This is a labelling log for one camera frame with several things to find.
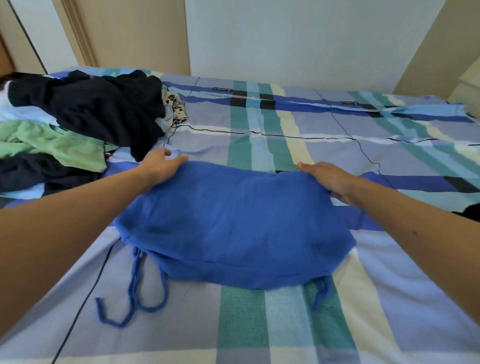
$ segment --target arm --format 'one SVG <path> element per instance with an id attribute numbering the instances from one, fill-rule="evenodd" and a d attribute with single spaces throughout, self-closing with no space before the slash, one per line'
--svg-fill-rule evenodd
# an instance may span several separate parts
<path id="1" fill-rule="evenodd" d="M 21 206 L 0 210 L 0 337 L 45 295 L 138 195 L 188 157 L 148 153 L 140 166 Z"/>
<path id="2" fill-rule="evenodd" d="M 332 197 L 365 210 L 430 279 L 480 323 L 480 223 L 330 163 L 299 163 L 299 169 L 332 190 Z"/>

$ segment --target left arm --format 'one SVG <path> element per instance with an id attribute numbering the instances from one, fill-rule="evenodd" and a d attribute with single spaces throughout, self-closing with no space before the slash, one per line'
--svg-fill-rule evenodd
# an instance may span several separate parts
<path id="1" fill-rule="evenodd" d="M 0 210 L 0 337 L 57 283 L 138 195 L 175 174 L 188 157 L 151 151 L 136 168 Z"/>

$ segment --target hand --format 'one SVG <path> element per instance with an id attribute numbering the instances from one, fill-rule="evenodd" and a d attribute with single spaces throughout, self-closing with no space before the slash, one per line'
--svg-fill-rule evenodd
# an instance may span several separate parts
<path id="1" fill-rule="evenodd" d="M 349 197 L 353 186 L 361 180 L 360 177 L 354 176 L 335 164 L 328 162 L 320 162 L 316 164 L 305 164 L 300 162 L 298 168 L 311 174 L 316 178 L 319 184 L 332 191 L 332 197 L 337 198 L 345 204 L 354 205 Z"/>
<path id="2" fill-rule="evenodd" d="M 186 154 L 166 160 L 165 156 L 171 154 L 171 151 L 162 147 L 151 150 L 140 163 L 140 166 L 136 168 L 148 177 L 150 187 L 168 180 L 177 172 L 177 169 L 188 160 L 188 155 Z"/>

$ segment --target forearm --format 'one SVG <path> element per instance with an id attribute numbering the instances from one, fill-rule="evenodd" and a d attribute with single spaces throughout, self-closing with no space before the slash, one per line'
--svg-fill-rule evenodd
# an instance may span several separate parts
<path id="1" fill-rule="evenodd" d="M 480 323 L 480 224 L 361 179 L 350 198 Z"/>
<path id="2" fill-rule="evenodd" d="M 150 187 L 137 169 L 0 210 L 0 337 Z"/>

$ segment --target plaid bed sheet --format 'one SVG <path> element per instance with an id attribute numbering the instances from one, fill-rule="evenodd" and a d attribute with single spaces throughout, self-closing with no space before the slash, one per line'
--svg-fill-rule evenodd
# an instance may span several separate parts
<path id="1" fill-rule="evenodd" d="M 480 202 L 480 126 L 461 114 L 389 111 L 444 105 L 441 99 L 146 72 L 180 95 L 188 115 L 159 144 L 192 160 L 271 172 L 323 160 L 446 210 Z M 106 174 L 133 165 L 121 148 Z M 137 312 L 121 330 L 102 325 L 94 298 L 104 298 L 109 317 L 123 317 L 132 264 L 131 247 L 108 227 L 0 341 L 0 363 L 50 363 L 56 356 L 58 363 L 480 362 L 480 327 L 369 216 L 333 202 L 357 247 L 334 272 L 334 292 L 318 312 L 309 308 L 312 284 L 248 291 L 169 281 L 163 310 Z M 145 304 L 162 298 L 149 259 L 141 291 Z"/>

